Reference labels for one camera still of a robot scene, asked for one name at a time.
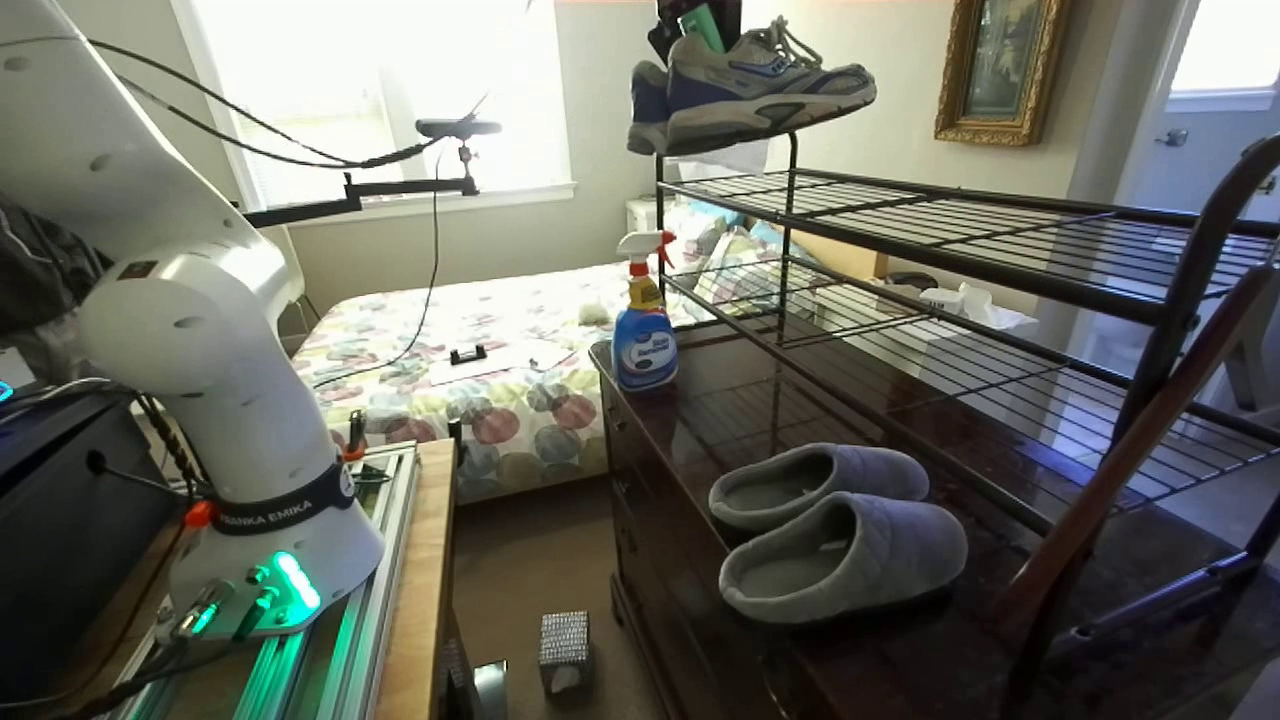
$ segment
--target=small white object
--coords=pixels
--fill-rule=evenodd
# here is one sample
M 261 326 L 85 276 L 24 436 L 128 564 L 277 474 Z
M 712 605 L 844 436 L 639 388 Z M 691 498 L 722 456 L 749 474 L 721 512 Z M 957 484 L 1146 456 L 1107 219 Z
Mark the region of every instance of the small white object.
M 539 630 L 539 681 L 547 698 L 575 694 L 591 681 L 586 611 L 547 611 Z
M 607 307 L 586 300 L 580 314 L 575 314 L 580 326 L 607 326 Z
M 990 292 L 960 283 L 960 316 L 967 316 L 975 326 L 990 326 Z

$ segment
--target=green light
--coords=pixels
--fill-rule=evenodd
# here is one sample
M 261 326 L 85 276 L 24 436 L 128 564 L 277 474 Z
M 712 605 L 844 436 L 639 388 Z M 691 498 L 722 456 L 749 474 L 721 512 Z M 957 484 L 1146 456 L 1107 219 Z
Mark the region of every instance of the green light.
M 296 630 L 321 611 L 321 593 L 290 553 L 270 553 L 261 571 L 262 624 Z
M 214 605 L 205 605 L 200 615 L 191 621 L 191 636 L 205 636 L 214 621 Z

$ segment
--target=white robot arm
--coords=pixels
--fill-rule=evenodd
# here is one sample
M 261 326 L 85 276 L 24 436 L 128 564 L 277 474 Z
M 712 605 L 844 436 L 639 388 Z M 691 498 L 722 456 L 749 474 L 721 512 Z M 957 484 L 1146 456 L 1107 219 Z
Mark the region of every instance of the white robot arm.
M 86 361 L 161 395 L 207 467 L 214 520 L 170 568 L 175 621 L 296 633 L 361 589 L 382 550 L 270 326 L 296 276 L 51 0 L 0 5 L 0 199 L 112 255 L 81 307 Z

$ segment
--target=black device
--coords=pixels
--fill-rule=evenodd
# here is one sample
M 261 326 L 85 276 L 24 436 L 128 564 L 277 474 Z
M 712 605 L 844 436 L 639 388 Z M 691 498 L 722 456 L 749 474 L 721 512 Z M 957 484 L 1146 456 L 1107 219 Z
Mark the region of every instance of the black device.
M 484 344 L 453 348 L 453 354 L 447 354 L 447 364 L 481 364 L 484 355 L 486 355 Z
M 498 126 L 475 122 L 475 118 L 464 118 L 464 122 L 414 122 L 413 130 L 414 130 L 421 135 L 429 135 L 429 141 L 438 141 L 438 135 L 470 141 L 470 135 L 493 135 L 493 132 L 498 132 Z
M 119 394 L 0 425 L 0 704 L 65 681 L 91 621 L 180 515 L 144 477 L 161 467 Z

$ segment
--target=cable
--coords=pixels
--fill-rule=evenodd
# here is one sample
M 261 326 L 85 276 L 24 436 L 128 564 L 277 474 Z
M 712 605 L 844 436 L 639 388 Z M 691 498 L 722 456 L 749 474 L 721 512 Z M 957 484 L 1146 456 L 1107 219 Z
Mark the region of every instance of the cable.
M 361 370 L 349 370 L 349 374 L 337 374 L 337 377 L 321 377 L 321 380 L 312 384 L 312 394 L 323 388 L 323 384 L 349 380 L 349 377 L 365 377 L 365 374 L 400 364 L 400 361 L 414 348 L 414 339 L 422 337 L 422 327 L 429 327 L 431 292 L 435 292 L 435 279 L 438 279 L 438 265 L 444 265 L 438 192 L 431 192 L 431 274 L 429 274 L 429 295 L 422 295 L 422 307 L 421 307 L 421 316 L 414 316 L 414 327 L 406 331 L 406 344 L 405 344 L 400 354 L 391 354 L 389 361 L 361 364 Z
M 5 403 L 5 414 L 0 414 L 0 425 L 11 425 L 11 419 L 19 419 L 19 415 L 26 415 L 32 410 L 41 410 L 41 403 L 51 403 L 51 402 L 65 402 L 65 395 L 81 395 L 81 394 L 112 394 L 112 388 L 119 388 L 122 394 L 122 384 L 116 384 L 116 380 L 109 380 L 109 377 L 74 377 L 74 380 L 67 380 L 67 384 L 57 384 L 57 388 L 48 388 L 48 394 L 14 394 L 8 403 Z
M 86 454 L 85 466 L 86 466 L 91 477 L 116 477 L 116 479 L 128 479 L 128 484 L 138 484 L 138 490 L 152 490 L 152 494 L 165 494 L 165 498 L 180 498 L 180 494 L 175 494 L 166 479 L 161 479 L 161 477 L 135 477 L 135 474 L 112 467 L 105 454 Z
M 244 122 L 261 126 L 262 132 L 270 132 L 270 135 L 281 135 L 281 141 L 287 141 L 287 146 L 296 146 L 296 147 L 308 147 L 308 154 L 327 157 L 327 160 L 337 160 L 337 166 L 352 166 L 352 160 L 342 160 L 342 157 L 337 157 L 337 154 L 323 154 L 323 147 L 314 147 L 314 146 L 305 146 L 305 141 L 287 135 L 283 130 L 261 122 L 261 118 L 246 112 L 244 106 L 232 106 L 228 96 L 218 96 L 214 87 L 200 84 L 200 82 L 187 77 L 187 71 L 175 71 L 170 63 L 161 63 L 161 62 L 152 62 L 152 55 L 144 55 L 144 52 L 119 47 L 119 46 L 109 46 L 109 40 L 86 40 L 86 46 L 91 46 L 91 47 L 105 47 L 105 52 L 116 52 L 116 55 L 128 55 L 128 62 L 135 62 L 135 63 L 147 63 L 147 68 L 156 68 L 156 71 L 165 71 L 165 77 L 170 77 L 170 82 L 180 82 L 180 84 L 213 96 L 213 99 L 225 106 L 228 112 L 239 112 Z
M 200 132 L 225 141 L 225 146 L 236 146 L 236 147 L 244 147 L 244 154 L 250 154 L 250 157 L 268 157 L 268 160 L 277 160 L 277 166 L 296 166 L 296 167 L 323 167 L 323 171 L 378 167 L 378 166 L 400 166 L 400 160 L 406 160 L 406 157 L 414 157 L 414 154 L 422 154 L 422 147 L 435 146 L 435 141 L 431 141 L 431 146 L 406 146 L 406 147 L 397 147 L 397 154 L 382 154 L 382 157 L 366 157 L 366 160 L 305 160 L 305 157 L 268 154 L 268 147 L 261 147 L 261 146 L 244 146 L 239 135 L 205 126 L 200 118 L 166 106 L 165 96 L 147 92 L 144 84 L 135 84 L 135 82 L 128 82 L 128 77 L 119 77 L 119 84 L 130 87 L 130 92 L 138 92 L 144 99 L 166 110 L 170 118 L 197 126 Z
M 105 698 L 81 704 L 74 712 L 67 712 L 65 720 L 91 720 L 105 715 L 112 709 L 119 709 L 128 698 L 135 698 L 138 688 L 166 681 L 166 678 L 182 678 L 191 668 L 214 665 L 225 655 L 232 655 L 236 647 L 244 647 L 239 641 L 228 641 L 205 655 L 180 660 L 187 643 L 170 643 L 166 654 L 152 655 L 144 668 L 135 668 L 122 683 L 109 688 Z
M 305 141 L 287 135 L 283 130 L 261 122 L 261 118 L 246 112 L 244 106 L 232 106 L 228 96 L 213 92 L 207 84 L 200 84 L 200 82 L 191 82 L 191 77 L 182 77 L 182 71 L 175 71 L 175 68 L 166 68 L 166 63 L 161 63 L 161 62 L 152 62 L 152 55 L 128 52 L 128 47 L 119 47 L 119 46 L 105 46 L 105 40 L 91 40 L 91 46 L 94 46 L 94 47 L 109 47 L 109 52 L 119 52 L 119 55 L 128 55 L 128 62 L 138 62 L 138 63 L 147 63 L 147 68 L 161 68 L 165 77 L 175 77 L 180 84 L 205 92 L 207 99 L 225 106 L 228 112 L 261 126 L 262 132 L 270 132 L 270 135 L 281 135 L 281 141 L 287 141 L 287 146 L 296 146 L 296 147 L 305 147 L 305 154 L 323 157 L 323 160 L 305 160 L 305 157 L 283 157 L 283 154 L 268 154 L 268 147 L 261 147 L 261 146 L 246 146 L 246 141 L 205 126 L 200 118 L 166 106 L 165 96 L 156 96 L 156 92 L 147 92 L 144 84 L 135 84 L 135 82 L 128 82 L 128 77 L 116 71 L 116 82 L 119 82 L 122 87 L 130 87 L 135 96 L 152 99 L 156 110 L 180 118 L 182 126 L 191 126 L 191 130 L 200 130 L 200 132 L 207 132 L 207 135 L 214 135 L 214 141 L 225 141 L 225 146 L 236 146 L 236 147 L 244 147 L 244 154 L 250 154 L 250 157 L 268 157 L 268 160 L 277 160 L 277 166 L 323 167 L 323 171 L 352 171 L 352 167 L 405 166 L 405 160 L 429 154 L 431 146 L 438 146 L 438 135 L 431 135 L 431 141 L 422 141 L 422 146 L 405 146 L 405 147 L 391 147 L 391 154 L 378 154 L 378 157 L 342 160 L 342 157 L 337 157 L 337 154 L 323 154 L 323 147 L 314 147 L 314 146 L 305 146 Z

